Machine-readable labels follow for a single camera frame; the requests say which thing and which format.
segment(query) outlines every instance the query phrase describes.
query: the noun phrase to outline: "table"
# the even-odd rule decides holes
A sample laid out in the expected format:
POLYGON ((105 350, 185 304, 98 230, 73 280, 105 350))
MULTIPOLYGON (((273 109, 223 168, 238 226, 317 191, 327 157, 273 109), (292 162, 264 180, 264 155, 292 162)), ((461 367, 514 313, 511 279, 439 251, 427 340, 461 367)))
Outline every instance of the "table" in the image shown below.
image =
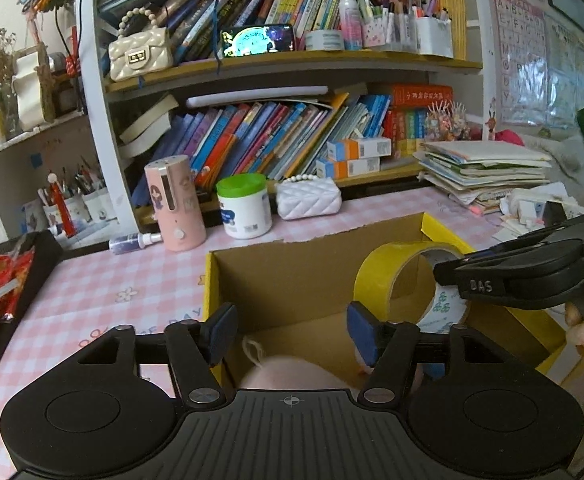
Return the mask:
MULTIPOLYGON (((300 242, 419 212, 430 213, 477 250, 496 243, 491 235, 498 227, 425 188, 345 202, 335 216, 293 222, 277 218, 268 234, 254 240, 234 240, 219 227, 208 230, 201 247, 186 253, 158 245, 122 256, 103 251, 64 261, 3 355, 0 415, 19 390, 117 324, 133 324, 137 334, 153 333, 176 320, 200 318, 208 251, 274 240, 300 242)), ((146 368, 144 377, 169 389, 165 367, 146 368)), ((0 436, 0 479, 13 472, 0 436)))

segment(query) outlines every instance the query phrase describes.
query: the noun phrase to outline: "green lid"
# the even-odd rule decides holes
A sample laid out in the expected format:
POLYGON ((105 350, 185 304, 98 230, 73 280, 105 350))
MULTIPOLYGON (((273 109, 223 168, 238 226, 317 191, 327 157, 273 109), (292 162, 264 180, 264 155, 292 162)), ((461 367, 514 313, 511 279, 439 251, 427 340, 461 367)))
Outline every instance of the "green lid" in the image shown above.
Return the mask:
POLYGON ((219 180, 216 192, 221 198, 241 198, 263 191, 267 187, 265 175, 241 173, 219 180))

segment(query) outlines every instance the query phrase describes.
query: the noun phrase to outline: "smartphone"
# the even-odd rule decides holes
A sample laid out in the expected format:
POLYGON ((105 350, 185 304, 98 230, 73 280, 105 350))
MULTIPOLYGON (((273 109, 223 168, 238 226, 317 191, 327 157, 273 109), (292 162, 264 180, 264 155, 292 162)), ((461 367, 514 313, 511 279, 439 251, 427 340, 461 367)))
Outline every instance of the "smartphone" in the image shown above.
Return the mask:
POLYGON ((232 27, 221 31, 223 57, 252 56, 296 50, 292 25, 232 27))

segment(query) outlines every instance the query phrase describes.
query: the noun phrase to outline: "yellow tape roll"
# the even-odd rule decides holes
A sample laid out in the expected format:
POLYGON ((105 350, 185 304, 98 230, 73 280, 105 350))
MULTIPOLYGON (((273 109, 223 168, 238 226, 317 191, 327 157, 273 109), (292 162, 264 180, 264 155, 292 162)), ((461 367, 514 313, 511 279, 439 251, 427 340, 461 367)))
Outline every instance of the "yellow tape roll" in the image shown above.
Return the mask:
MULTIPOLYGON (((454 246, 437 242, 383 245, 370 253, 358 269, 354 299, 377 319, 388 320, 392 290, 399 274, 412 259, 421 255, 432 268, 440 262, 462 257, 454 246)), ((422 332, 447 333, 451 325, 464 320, 466 311, 467 303, 456 285, 437 283, 434 297, 417 325, 422 332)))

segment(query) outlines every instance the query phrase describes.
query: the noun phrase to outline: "barcode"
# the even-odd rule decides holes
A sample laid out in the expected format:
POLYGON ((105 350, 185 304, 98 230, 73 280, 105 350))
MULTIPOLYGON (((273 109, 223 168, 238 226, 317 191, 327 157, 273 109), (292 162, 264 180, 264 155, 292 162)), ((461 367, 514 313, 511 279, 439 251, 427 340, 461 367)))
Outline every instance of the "barcode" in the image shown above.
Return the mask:
POLYGON ((381 142, 378 146, 378 154, 380 156, 383 155, 392 155, 392 144, 390 142, 381 142))

